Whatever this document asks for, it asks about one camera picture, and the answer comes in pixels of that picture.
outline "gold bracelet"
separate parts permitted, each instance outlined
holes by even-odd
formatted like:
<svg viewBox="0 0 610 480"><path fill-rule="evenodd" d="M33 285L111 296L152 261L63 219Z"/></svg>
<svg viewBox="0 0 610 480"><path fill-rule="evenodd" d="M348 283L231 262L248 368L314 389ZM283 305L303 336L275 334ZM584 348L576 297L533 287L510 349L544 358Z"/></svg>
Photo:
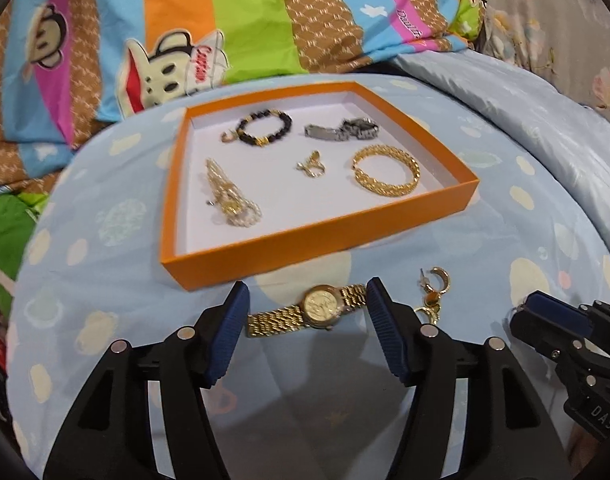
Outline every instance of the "gold bracelet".
<svg viewBox="0 0 610 480"><path fill-rule="evenodd" d="M405 164L412 171L413 180L405 184L385 184L375 178L369 176L365 171L358 167L358 163L364 158L371 155L385 155L395 158L396 160ZM403 196L411 193L418 185L418 181L421 178L421 170L418 167L418 163L414 160L409 153L394 148L393 146L387 146L386 144L372 144L362 150L358 150L354 154L352 159L352 169L354 170L354 177L356 181L365 189L370 190L373 193L383 196Z"/></svg>

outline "silver screw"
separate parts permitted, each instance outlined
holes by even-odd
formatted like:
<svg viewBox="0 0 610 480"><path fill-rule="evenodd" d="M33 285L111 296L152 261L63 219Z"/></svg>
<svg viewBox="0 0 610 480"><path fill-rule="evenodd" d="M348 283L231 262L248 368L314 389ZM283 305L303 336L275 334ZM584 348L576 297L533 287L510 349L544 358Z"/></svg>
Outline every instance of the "silver screw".
<svg viewBox="0 0 610 480"><path fill-rule="evenodd" d="M112 349L112 352L119 354L120 352L125 352L127 350L127 343L122 339L118 339L118 341L112 343L110 348Z"/></svg>
<svg viewBox="0 0 610 480"><path fill-rule="evenodd" d="M436 337L438 335L438 329L434 325L423 325L421 327L421 334L425 337Z"/></svg>
<svg viewBox="0 0 610 480"><path fill-rule="evenodd" d="M191 326L184 326L176 332L176 335L179 339L187 340L194 337L195 333L196 331Z"/></svg>
<svg viewBox="0 0 610 480"><path fill-rule="evenodd" d="M490 338L490 347L494 350L502 350L505 348L505 341L499 337Z"/></svg>

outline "gold watch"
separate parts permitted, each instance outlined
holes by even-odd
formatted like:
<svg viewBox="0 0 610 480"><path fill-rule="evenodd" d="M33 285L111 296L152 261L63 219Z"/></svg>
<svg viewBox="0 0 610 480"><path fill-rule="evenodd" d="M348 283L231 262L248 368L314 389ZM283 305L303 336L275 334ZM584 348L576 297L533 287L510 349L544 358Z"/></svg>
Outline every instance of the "gold watch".
<svg viewBox="0 0 610 480"><path fill-rule="evenodd" d="M365 285L313 286L298 304L247 316L247 335L284 334L308 326L331 330L343 314L362 306L365 306Z"/></svg>

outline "polka dot tablecloth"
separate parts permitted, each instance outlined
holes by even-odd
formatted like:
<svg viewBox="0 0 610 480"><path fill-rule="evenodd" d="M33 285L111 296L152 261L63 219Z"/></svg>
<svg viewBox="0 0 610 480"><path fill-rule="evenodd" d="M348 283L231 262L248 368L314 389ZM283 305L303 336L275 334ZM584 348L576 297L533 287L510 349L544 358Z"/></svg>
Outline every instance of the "polka dot tablecloth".
<svg viewBox="0 0 610 480"><path fill-rule="evenodd" d="M231 286L189 293L158 262L170 149L184 107L346 78L429 129L477 173L479 189L459 214L246 279L253 312L293 303L316 284L365 283L373 276L395 301L419 305L419 268L432 266L451 276L440 326L462 340L507 340L508 313L535 289L570 303L610 303L610 255L577 203L506 134L423 83L383 75L294 76L175 101L83 147L26 251L8 332L8 392L22 454L36 474L112 340L161 341L222 303ZM521 345L514 351L549 407L556 393L551 368ZM387 370L362 311L343 317L331 332L242 336L228 373L205 392L231 477L265 480L385 478L412 396ZM446 473L458 468L465 410L460 383ZM156 383L150 384L150 418L159 470L172 476Z"/></svg>

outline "watch face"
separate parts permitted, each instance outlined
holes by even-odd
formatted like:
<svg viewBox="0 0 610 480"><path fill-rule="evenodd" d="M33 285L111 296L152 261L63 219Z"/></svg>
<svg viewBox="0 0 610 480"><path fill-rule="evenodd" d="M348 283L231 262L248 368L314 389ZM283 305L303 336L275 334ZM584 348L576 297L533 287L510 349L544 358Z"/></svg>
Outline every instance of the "watch face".
<svg viewBox="0 0 610 480"><path fill-rule="evenodd" d="M338 319L342 304L329 290L310 291L303 300L303 314L312 325L326 326Z"/></svg>

